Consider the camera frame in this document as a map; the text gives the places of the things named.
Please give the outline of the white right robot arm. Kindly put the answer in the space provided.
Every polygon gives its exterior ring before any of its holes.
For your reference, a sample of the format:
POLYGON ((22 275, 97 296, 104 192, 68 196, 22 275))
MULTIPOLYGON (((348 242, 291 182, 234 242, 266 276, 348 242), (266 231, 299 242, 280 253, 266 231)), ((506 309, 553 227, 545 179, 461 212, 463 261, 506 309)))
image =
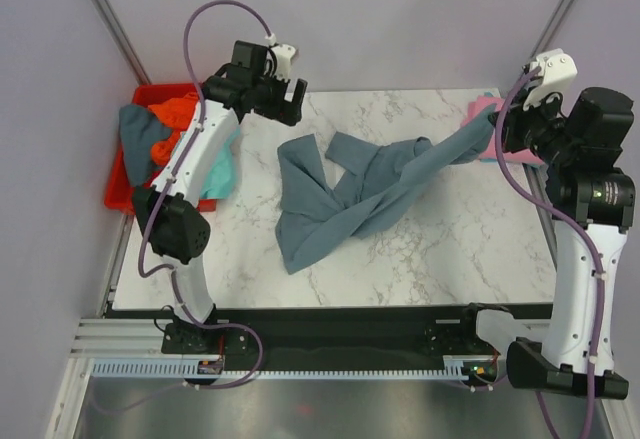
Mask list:
POLYGON ((615 276, 633 224, 636 188, 616 162, 634 123, 634 102, 590 87, 569 115, 559 92, 516 96, 496 130, 500 151, 528 150, 548 168, 540 207, 553 219, 556 286, 546 337, 509 345, 509 381, 518 389, 623 400, 609 339, 615 276))

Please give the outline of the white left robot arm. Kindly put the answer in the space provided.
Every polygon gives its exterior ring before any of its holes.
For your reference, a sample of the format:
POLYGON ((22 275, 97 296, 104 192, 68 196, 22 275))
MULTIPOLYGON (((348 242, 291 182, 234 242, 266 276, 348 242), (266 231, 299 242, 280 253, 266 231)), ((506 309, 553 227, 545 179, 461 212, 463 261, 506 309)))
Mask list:
POLYGON ((169 273, 175 310, 189 323, 185 341, 208 352, 219 328, 208 319, 215 304, 206 284, 202 254, 211 227, 198 209, 205 178, 232 133, 248 113, 287 126, 301 119, 305 80, 291 83, 296 51, 284 44, 249 59, 235 58, 197 84, 198 101, 185 135, 169 163, 148 187, 133 193, 142 241, 138 272, 169 273))

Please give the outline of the slate blue t-shirt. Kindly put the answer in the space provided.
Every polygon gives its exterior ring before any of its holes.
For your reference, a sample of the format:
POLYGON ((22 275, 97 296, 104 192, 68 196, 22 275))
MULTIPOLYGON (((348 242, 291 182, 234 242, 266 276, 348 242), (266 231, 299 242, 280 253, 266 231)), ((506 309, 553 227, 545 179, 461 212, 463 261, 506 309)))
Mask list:
POLYGON ((294 274, 350 237, 397 223, 438 173, 475 160, 491 139, 471 123, 434 144, 418 137, 386 146, 337 132, 325 153, 305 135, 279 146, 282 193, 275 235, 285 270, 294 274))

